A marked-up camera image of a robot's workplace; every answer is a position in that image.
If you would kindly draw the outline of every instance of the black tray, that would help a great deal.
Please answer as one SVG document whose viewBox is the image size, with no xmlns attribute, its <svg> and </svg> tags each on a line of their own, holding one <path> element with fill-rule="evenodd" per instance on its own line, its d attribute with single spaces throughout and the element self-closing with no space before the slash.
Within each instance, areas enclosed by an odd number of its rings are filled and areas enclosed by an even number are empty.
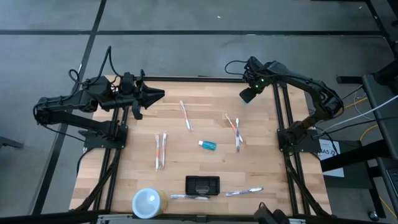
<svg viewBox="0 0 398 224">
<path fill-rule="evenodd" d="M 218 195 L 220 194 L 220 177 L 185 177 L 186 195 Z"/>
</svg>

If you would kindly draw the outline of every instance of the wooden tabletop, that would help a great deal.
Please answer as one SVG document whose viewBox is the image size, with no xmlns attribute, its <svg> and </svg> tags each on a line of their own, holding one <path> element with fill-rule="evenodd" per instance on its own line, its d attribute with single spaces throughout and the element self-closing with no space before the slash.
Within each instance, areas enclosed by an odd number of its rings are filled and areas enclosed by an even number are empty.
<svg viewBox="0 0 398 224">
<path fill-rule="evenodd" d="M 208 215 L 252 215 L 260 202 L 270 210 L 277 208 L 291 214 L 283 155 L 279 151 L 276 130 L 278 121 L 272 87 L 267 87 L 249 104 L 239 97 L 247 88 L 244 83 L 146 82 L 165 90 L 165 96 L 148 110 L 141 109 L 144 118 L 136 121 L 131 112 L 126 147 L 122 149 L 112 212 L 132 212 L 134 194 L 152 187 L 171 194 L 185 194 L 185 176 L 219 176 L 221 193 L 209 201 L 192 199 L 169 200 L 165 213 Z M 288 86 L 294 120 L 308 115 L 302 90 Z M 179 101 L 185 103 L 193 131 L 189 132 Z M 111 120 L 113 111 L 98 108 L 93 119 Z M 225 118 L 239 118 L 239 130 L 244 144 L 236 152 L 234 131 Z M 167 131 L 165 169 L 155 171 L 155 134 Z M 217 143 L 210 151 L 199 141 Z M 81 162 L 70 208 L 79 206 L 100 176 L 104 149 L 94 149 Z M 330 212 L 322 170 L 317 158 L 301 153 L 305 183 L 324 210 Z M 225 192 L 262 186 L 262 192 L 225 197 Z M 104 187 L 101 208 L 108 186 Z M 301 198 L 296 186 L 298 207 Z"/>
</svg>

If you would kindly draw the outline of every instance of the small bottle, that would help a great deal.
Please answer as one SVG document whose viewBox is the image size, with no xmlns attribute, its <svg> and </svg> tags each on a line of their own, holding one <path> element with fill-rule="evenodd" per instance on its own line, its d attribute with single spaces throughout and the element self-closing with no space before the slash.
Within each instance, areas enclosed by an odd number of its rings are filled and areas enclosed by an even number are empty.
<svg viewBox="0 0 398 224">
<path fill-rule="evenodd" d="M 199 141 L 199 146 L 205 149 L 216 150 L 216 143 L 209 141 Z"/>
</svg>

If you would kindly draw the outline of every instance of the white sticker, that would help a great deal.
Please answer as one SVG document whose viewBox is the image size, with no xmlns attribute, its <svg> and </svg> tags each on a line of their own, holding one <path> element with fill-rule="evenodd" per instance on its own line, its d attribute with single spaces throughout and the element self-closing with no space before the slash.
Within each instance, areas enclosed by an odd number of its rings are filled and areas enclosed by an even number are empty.
<svg viewBox="0 0 398 224">
<path fill-rule="evenodd" d="M 340 145 L 336 141 L 333 141 L 333 143 L 336 146 L 337 153 L 340 154 Z M 319 144 L 321 145 L 321 156 L 319 157 L 320 160 L 324 160 L 336 155 L 336 152 L 331 144 L 331 141 L 319 139 Z M 343 168 L 329 170 L 324 172 L 323 175 L 329 175 L 333 177 L 344 177 L 344 170 Z"/>
</svg>

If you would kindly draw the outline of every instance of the concrete floor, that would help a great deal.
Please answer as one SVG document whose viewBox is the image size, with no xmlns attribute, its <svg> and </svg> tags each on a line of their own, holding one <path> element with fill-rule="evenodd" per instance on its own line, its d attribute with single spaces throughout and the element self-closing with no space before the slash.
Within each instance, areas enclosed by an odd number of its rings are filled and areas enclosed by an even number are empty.
<svg viewBox="0 0 398 224">
<path fill-rule="evenodd" d="M 373 3 L 386 25 L 394 19 L 387 2 Z M 91 30 L 99 5 L 97 0 L 3 0 L 0 29 Z M 119 29 L 377 30 L 377 26 L 363 2 L 108 1 L 99 30 Z M 396 29 L 389 26 L 387 29 L 398 37 Z M 0 67 L 4 72 L 0 82 L 0 136 L 25 143 L 22 150 L 10 147 L 0 150 L 1 217 L 25 215 L 31 209 L 55 137 L 54 133 L 36 125 L 32 107 L 41 96 L 70 93 L 73 83 L 67 71 L 78 69 L 87 41 L 88 35 L 0 35 Z M 138 73 L 142 68 L 148 75 L 227 77 L 223 71 L 227 62 L 246 60 L 253 55 L 263 62 L 278 60 L 292 71 L 323 80 L 341 96 L 356 86 L 338 85 L 336 75 L 360 76 L 375 72 L 393 59 L 385 40 L 377 37 L 102 35 L 96 36 L 85 78 L 98 73 L 109 45 L 113 46 L 114 66 L 120 73 Z M 110 68 L 106 67 L 104 73 L 111 73 Z M 347 98 L 345 103 L 352 103 L 352 98 Z M 368 102 L 358 106 L 361 111 L 369 108 Z M 320 127 L 354 115 L 354 109 L 347 110 L 337 120 Z M 359 139 L 372 125 L 346 129 L 332 137 Z M 69 127 L 68 133 L 77 135 L 77 129 Z M 364 142 L 380 137 L 378 130 L 374 130 Z M 82 147 L 81 142 L 65 138 L 44 213 L 67 211 Z M 389 203 L 382 180 L 376 182 L 380 195 Z M 367 211 L 373 210 L 367 190 L 328 188 L 328 194 L 332 212 L 339 217 L 368 220 Z M 384 221 L 397 223 L 385 211 Z"/>
</svg>

